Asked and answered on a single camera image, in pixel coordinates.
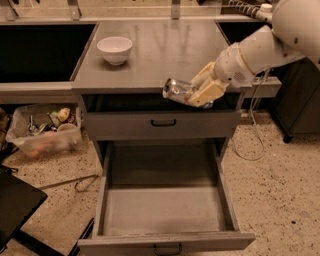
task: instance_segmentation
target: speckled floor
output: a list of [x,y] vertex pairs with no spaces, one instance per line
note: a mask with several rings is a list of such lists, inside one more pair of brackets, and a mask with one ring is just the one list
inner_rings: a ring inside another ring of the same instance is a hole
[[[255,233],[256,241],[240,252],[193,255],[320,255],[320,137],[295,138],[285,144],[267,113],[256,119],[264,148],[255,128],[244,119],[222,163],[240,229]],[[30,160],[18,151],[5,164],[19,168],[16,175],[36,187],[101,174],[93,145],[85,132],[83,137],[78,152]],[[244,159],[261,154],[256,161]],[[46,189],[48,199],[23,230],[67,255],[94,217],[99,180],[80,183],[78,191],[74,183]],[[12,240],[3,255],[34,254]]]

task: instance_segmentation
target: closed drawer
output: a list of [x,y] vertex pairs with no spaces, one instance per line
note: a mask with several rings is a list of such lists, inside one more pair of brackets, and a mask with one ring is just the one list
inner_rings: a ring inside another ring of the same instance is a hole
[[87,256],[241,250],[214,145],[109,144]]
[[240,116],[240,111],[88,113],[84,125],[94,140],[230,137]]

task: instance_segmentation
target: black handle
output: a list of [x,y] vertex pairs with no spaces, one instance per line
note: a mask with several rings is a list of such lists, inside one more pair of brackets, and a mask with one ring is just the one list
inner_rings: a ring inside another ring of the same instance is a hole
[[157,256],[175,256],[180,255],[182,252],[182,245],[179,244],[179,249],[177,252],[166,252],[166,253],[159,253],[157,249],[157,245],[154,245],[154,254]]
[[151,125],[155,127],[170,127],[175,126],[177,124],[177,120],[151,120]]

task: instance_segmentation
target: white robotic arm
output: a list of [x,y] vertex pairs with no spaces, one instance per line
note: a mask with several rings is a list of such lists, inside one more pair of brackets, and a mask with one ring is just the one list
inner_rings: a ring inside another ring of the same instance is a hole
[[[210,62],[192,79],[194,88],[185,95],[183,103],[203,106],[223,96],[228,86],[247,86],[260,72],[305,56],[320,69],[319,11],[319,0],[280,1],[273,11],[272,29],[263,26],[222,51],[215,62]],[[270,17],[258,14],[256,17],[261,19]],[[177,99],[170,97],[169,89],[167,86],[164,97]]]

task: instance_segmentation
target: plastic bin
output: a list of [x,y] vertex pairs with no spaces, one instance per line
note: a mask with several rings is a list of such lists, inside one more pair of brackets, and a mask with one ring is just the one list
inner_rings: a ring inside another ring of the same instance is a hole
[[[77,127],[49,134],[30,136],[29,118],[32,115],[37,124],[48,123],[47,113],[70,108],[75,115]],[[35,104],[17,108],[12,117],[6,140],[15,144],[29,157],[53,154],[78,149],[82,144],[80,110],[73,104]]]

